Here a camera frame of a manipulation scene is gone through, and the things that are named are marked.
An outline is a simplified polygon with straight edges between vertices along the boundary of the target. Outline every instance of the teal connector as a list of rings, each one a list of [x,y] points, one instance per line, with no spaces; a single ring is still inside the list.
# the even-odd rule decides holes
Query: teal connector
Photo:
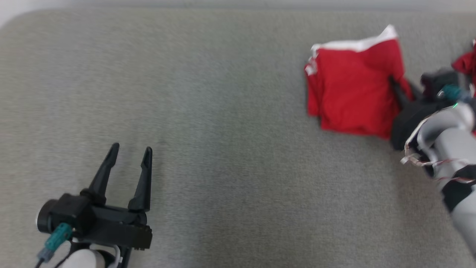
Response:
[[[68,240],[73,234],[73,228],[66,223],[60,223],[53,231],[48,240],[45,242],[45,247],[38,253],[38,259],[43,259],[44,262],[49,262],[55,251]]]

